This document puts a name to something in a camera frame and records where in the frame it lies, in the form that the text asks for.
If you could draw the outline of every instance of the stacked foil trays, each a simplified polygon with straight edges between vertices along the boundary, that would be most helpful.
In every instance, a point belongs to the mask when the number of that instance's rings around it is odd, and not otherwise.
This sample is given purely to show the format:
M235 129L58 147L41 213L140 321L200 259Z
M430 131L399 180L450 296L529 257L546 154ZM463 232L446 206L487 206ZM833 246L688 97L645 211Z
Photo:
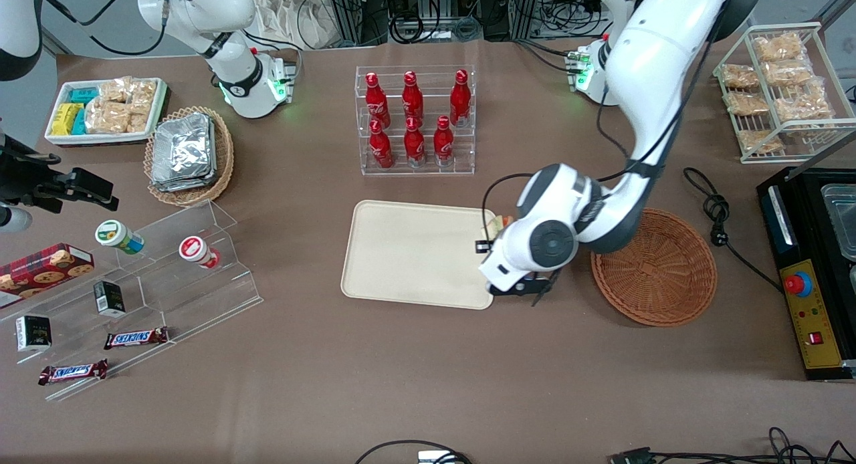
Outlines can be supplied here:
M214 122L192 113L158 125L152 146L152 185L161 192L208 187L217 180Z

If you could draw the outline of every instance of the wicker basket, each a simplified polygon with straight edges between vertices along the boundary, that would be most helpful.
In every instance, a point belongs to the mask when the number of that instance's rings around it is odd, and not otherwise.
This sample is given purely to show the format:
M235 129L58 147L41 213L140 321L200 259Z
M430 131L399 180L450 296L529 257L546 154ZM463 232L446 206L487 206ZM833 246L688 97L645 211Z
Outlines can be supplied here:
M640 324L675 327L704 312L716 290L716 263L707 242L685 221L645 209L627 247L591 254L606 300Z
M175 120L184 118L190 113L205 113L214 120L214 145L217 151L217 172L219 177L214 185L210 187L191 188L189 190L181 190L180 192L161 192L152 185L149 185L149 193L155 196L156 199L165 204L178 205L181 207L189 207L196 205L199 202L207 199L216 199L223 193L229 180L232 178L232 169L235 166L235 147L232 145L232 135L229 134L229 129L226 128L226 123L216 111L210 108L201 108L192 106L190 108L181 108L181 110L165 116L163 120ZM146 159L143 160L143 171L146 172L146 177L152 180L152 146L154 144L154 135L149 136L146 142Z

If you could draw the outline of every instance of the white bag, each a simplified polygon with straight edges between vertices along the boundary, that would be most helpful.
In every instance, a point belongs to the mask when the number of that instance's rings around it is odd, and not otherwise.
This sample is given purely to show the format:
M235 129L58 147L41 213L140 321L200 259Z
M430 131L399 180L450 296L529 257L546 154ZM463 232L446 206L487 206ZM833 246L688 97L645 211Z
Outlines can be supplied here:
M321 49L340 39L331 0L254 0L260 37Z

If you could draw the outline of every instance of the brown table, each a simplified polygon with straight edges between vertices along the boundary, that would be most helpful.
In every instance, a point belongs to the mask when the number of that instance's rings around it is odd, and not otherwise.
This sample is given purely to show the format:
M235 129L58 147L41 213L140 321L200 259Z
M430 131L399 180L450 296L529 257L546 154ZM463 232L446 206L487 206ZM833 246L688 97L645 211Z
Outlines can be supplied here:
M718 44L709 67L727 49ZM169 110L205 105L222 114L236 163L218 204L238 220L238 254L265 303L58 404L42 401L45 390L13 363L14 352L0 352L0 461L348 464L383 441L429 439L483 463L602 462L646 445L766 451L771 425L814 449L835 439L856 445L854 388L802 381L782 297L722 249L713 251L713 304L677 329L644 328L612 309L587 251L537 308L528 298L475 312L343 296L360 200L474 207L509 172L568 162L605 175L623 159L597 134L596 105L511 43L387 44L305 60L293 104L244 120L209 86L199 57L59 58L61 81L158 76L173 90ZM354 67L452 62L479 73L474 177L362 177ZM617 108L603 110L603 124L632 141ZM114 181L122 199L115 215L132 227L177 210L147 193L141 146L40 148L60 154L65 168L86 165ZM681 177L687 165L728 198L734 247L772 274L754 186L780 167L737 161L718 87L704 78L650 206L706 235L702 197ZM513 212L522 185L498 187L489 208ZM92 229L114 215L80 203L61 215L33 213L27 233L0 237L2 260L56 241L91 247ZM414 449L370 460L414 461Z

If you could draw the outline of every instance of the red bottle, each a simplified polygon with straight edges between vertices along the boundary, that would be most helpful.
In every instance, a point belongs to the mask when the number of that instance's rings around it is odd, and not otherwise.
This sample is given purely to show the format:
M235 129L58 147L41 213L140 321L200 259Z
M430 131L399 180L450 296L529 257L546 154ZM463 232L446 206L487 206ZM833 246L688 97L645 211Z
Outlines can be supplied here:
M452 125L462 128L470 124L470 86L467 84L467 70L459 69L455 74L455 88L452 88L451 112L449 119Z
M390 168L395 165L395 157L392 155L392 147L389 145L389 137L383 132L381 122L372 120L369 123L372 136L369 138L369 146L372 147L372 155L380 168Z
M404 102L404 117L414 117L419 128L422 128L425 105L422 102L422 90L416 84L416 73L412 71L404 74L404 92L401 93L401 101Z
M373 120L379 120L383 123L383 128L389 128L391 118L389 118L389 105L386 102L386 93L377 83L377 75L374 73L366 74L366 105L369 107L369 114Z
M449 117L438 117L437 131L434 132L434 160L437 166L449 166L455 162L455 156L452 154L453 141L455 135L452 135L452 130L449 129Z
M419 168L425 164L425 137L419 131L419 122L409 116L405 120L407 131L404 133L404 149L407 151L407 164Z

